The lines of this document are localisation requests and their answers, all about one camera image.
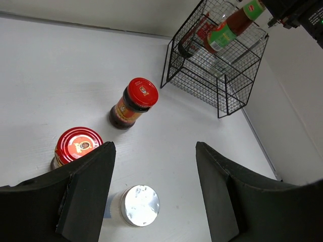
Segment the red-lid chili jar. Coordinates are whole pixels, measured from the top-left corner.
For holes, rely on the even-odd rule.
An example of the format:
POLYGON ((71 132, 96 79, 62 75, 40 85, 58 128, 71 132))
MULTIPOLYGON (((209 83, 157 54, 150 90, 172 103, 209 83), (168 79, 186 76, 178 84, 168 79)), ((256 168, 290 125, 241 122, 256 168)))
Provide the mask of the red-lid chili jar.
POLYGON ((118 103, 111 108, 109 120, 117 129, 127 130, 157 103, 158 98, 158 90, 151 81, 134 78, 125 88, 118 103))
POLYGON ((103 140, 96 131, 87 127, 70 128, 58 139, 50 169, 69 164, 102 144, 103 140))

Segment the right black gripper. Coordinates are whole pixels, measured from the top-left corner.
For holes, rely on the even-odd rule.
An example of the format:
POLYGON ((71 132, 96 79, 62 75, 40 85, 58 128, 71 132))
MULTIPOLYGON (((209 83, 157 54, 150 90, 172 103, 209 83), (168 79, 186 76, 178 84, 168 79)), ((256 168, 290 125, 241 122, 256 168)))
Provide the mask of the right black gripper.
POLYGON ((272 18, 269 28, 281 24, 286 29, 302 26, 322 47, 322 0, 263 0, 272 18))

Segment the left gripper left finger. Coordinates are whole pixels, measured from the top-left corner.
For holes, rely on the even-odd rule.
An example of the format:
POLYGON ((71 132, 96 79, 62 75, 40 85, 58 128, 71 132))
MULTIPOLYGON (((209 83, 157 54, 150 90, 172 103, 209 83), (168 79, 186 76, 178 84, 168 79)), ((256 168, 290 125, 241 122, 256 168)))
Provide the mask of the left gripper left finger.
POLYGON ((1 241, 98 241, 116 147, 11 187, 1 187, 1 241))

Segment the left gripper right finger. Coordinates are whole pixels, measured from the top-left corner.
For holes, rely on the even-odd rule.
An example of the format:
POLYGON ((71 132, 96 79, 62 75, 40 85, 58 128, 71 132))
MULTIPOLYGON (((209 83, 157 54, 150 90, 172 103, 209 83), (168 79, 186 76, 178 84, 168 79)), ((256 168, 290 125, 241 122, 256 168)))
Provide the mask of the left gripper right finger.
POLYGON ((196 163, 212 241, 322 241, 322 181, 258 174, 204 142, 196 163))

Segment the yellow-cap green-label sauce bottle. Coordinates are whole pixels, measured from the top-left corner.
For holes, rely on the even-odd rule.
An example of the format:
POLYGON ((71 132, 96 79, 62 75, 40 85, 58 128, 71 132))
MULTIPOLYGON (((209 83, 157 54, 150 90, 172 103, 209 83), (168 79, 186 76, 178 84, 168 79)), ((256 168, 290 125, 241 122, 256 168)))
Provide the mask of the yellow-cap green-label sauce bottle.
POLYGON ((208 32, 203 40, 205 49, 216 54, 241 35, 264 11, 262 1, 252 0, 245 4, 208 32))

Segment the silver-lid white shaker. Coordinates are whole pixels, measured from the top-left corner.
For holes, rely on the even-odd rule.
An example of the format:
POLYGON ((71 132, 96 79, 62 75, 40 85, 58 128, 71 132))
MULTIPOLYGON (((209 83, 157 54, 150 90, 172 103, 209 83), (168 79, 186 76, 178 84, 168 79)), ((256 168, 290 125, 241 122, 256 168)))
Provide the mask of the silver-lid white shaker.
POLYGON ((147 185, 135 185, 108 196, 103 218, 117 226, 142 228, 152 224, 159 211, 156 191, 147 185))

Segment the black-cap red-label vinegar bottle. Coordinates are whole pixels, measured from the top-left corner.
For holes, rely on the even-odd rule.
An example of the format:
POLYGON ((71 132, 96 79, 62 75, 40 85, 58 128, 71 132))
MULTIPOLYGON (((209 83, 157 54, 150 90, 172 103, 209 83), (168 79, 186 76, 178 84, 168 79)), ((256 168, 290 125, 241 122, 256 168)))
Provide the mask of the black-cap red-label vinegar bottle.
POLYGON ((209 12, 203 14, 199 21, 196 21, 194 27, 188 31, 178 43, 179 54, 183 58, 193 57, 200 49, 198 30, 203 27, 209 17, 209 12))

